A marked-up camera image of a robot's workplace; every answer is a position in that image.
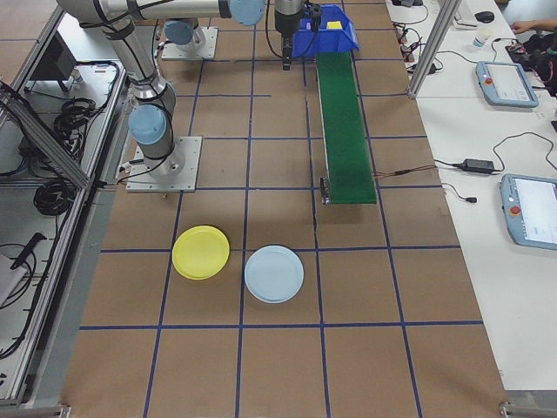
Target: touchscreen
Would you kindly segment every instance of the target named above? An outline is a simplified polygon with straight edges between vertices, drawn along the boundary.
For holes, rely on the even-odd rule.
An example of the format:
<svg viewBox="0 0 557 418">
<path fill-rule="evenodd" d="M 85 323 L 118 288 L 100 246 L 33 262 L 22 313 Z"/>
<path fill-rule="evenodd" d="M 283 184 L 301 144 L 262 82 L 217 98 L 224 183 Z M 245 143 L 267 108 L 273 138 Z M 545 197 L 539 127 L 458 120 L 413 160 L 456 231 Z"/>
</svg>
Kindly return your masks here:
<svg viewBox="0 0 557 418">
<path fill-rule="evenodd" d="M 493 86 L 499 98 L 521 102 L 530 101 L 527 88 L 515 66 L 488 64 L 487 70 L 493 79 Z"/>
<path fill-rule="evenodd" d="M 557 185 L 515 179 L 524 220 L 525 238 L 557 244 Z"/>
</svg>

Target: red emergency stop button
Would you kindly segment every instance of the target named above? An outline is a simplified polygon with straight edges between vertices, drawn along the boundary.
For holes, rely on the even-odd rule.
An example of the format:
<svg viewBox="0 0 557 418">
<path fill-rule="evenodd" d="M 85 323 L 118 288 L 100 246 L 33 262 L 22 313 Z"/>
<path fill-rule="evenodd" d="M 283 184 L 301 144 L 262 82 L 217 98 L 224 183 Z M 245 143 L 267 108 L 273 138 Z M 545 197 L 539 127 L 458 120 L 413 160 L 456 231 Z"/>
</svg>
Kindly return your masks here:
<svg viewBox="0 0 557 418">
<path fill-rule="evenodd" d="M 517 216 L 520 215 L 522 209 L 520 209 L 519 206 L 511 206 L 511 208 L 508 211 L 511 213 L 511 215 Z"/>
</svg>

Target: blue bin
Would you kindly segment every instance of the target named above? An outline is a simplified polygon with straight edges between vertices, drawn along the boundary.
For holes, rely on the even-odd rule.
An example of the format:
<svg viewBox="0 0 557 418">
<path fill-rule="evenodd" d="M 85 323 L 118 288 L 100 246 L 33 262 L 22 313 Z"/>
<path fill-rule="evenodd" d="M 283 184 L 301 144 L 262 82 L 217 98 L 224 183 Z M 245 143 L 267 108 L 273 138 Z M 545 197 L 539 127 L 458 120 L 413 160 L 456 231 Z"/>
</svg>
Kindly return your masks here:
<svg viewBox="0 0 557 418">
<path fill-rule="evenodd" d="M 311 19 L 302 19 L 300 29 L 294 34 L 294 58 L 300 57 L 305 52 L 305 57 L 315 57 L 318 52 L 348 52 L 356 49 L 359 51 L 358 39 L 354 24 L 344 11 L 336 4 L 321 6 L 323 15 L 319 32 L 312 46 L 305 52 L 313 39 L 314 33 L 309 28 Z M 340 22 L 342 29 L 327 29 L 328 22 Z"/>
</svg>

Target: green conveyor belt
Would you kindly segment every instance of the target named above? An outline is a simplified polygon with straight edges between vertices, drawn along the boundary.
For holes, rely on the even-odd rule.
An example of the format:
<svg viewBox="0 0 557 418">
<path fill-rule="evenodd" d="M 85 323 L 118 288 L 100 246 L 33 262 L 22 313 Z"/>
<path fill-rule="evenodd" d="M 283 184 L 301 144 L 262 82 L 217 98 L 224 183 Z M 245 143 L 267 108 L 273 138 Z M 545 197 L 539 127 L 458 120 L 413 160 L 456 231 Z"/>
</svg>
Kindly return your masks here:
<svg viewBox="0 0 557 418">
<path fill-rule="evenodd" d="M 352 58 L 348 52 L 319 53 L 317 71 L 330 203 L 376 203 L 375 182 L 356 94 Z"/>
</svg>

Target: computer mouse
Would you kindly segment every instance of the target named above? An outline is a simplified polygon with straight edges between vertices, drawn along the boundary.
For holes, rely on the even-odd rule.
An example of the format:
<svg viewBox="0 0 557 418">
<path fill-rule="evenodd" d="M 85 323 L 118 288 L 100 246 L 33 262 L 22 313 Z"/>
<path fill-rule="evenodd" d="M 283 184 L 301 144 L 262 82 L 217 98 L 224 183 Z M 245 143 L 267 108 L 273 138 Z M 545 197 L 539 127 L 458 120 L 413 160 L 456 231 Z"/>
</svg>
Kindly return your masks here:
<svg viewBox="0 0 557 418">
<path fill-rule="evenodd" d="M 495 15 L 491 11 L 480 11 L 474 16 L 478 22 L 483 24 L 490 24 L 495 19 Z"/>
</svg>

